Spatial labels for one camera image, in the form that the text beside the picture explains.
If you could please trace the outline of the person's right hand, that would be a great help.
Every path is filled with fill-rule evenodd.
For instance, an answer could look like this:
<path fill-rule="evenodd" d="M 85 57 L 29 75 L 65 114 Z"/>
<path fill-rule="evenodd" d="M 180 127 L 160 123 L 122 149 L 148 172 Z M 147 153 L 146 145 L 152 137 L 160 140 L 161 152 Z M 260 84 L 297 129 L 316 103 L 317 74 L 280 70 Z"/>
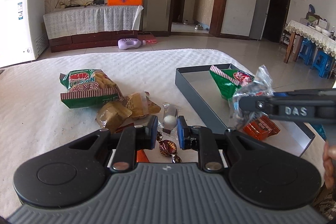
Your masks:
<path fill-rule="evenodd" d="M 327 141 L 323 149 L 323 167 L 325 169 L 324 180 L 328 189 L 333 189 L 335 185 L 335 146 L 329 145 Z"/>

